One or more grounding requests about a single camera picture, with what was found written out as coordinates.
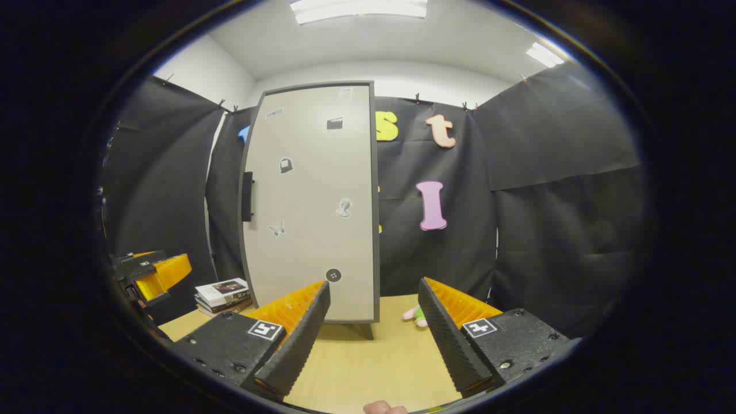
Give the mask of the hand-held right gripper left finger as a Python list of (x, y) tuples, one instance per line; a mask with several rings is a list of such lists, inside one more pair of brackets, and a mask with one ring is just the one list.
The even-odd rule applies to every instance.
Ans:
[(304, 369), (330, 304), (329, 283), (318, 281), (246, 315), (211, 318), (171, 350), (218, 382), (282, 401)]

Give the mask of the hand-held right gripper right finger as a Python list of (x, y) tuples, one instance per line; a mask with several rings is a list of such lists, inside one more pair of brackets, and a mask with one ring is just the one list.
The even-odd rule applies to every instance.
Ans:
[(528, 310), (500, 311), (431, 278), (421, 279), (418, 303), (463, 397), (528, 377), (571, 346)]

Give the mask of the black door handle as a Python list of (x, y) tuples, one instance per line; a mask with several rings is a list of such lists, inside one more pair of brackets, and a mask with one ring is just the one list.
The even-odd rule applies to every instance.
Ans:
[(241, 180), (241, 220), (242, 222), (250, 222), (253, 217), (252, 212), (252, 188), (255, 181), (253, 180), (253, 172), (244, 172)]

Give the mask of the dark book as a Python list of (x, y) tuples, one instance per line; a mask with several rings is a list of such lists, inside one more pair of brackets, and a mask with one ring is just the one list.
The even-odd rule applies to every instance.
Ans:
[(195, 294), (194, 299), (197, 309), (199, 309), (200, 312), (205, 313), (206, 315), (210, 315), (210, 317), (213, 317), (214, 315), (217, 315), (224, 311), (241, 312), (245, 310), (250, 304), (252, 304), (252, 299), (250, 298), (250, 296), (216, 306), (210, 306), (209, 304), (207, 304), (206, 301), (203, 300), (199, 294)]

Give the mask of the black backdrop cloth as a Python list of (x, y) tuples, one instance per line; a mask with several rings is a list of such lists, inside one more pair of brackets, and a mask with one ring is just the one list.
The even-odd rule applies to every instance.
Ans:
[[(633, 134), (607, 88), (567, 62), (465, 111), (378, 96), (379, 293), (424, 276), (502, 310), (526, 308), (567, 336), (590, 335), (634, 273), (644, 191)], [(132, 94), (101, 180), (109, 249), (189, 254), (192, 275), (152, 309), (194, 309), (194, 287), (243, 276), (236, 225), (239, 132), (224, 115), (149, 79)]]

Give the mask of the small ceiling light panel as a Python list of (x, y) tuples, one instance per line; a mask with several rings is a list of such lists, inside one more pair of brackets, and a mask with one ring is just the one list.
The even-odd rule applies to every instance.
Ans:
[(547, 68), (553, 68), (564, 63), (563, 58), (555, 55), (554, 52), (538, 42), (534, 42), (531, 47), (526, 50), (526, 55)]

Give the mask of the long ceiling light panel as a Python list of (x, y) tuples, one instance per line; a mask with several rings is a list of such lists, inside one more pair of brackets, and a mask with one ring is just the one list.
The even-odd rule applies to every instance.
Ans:
[(399, 16), (424, 19), (428, 0), (295, 0), (290, 3), (299, 25), (354, 16)]

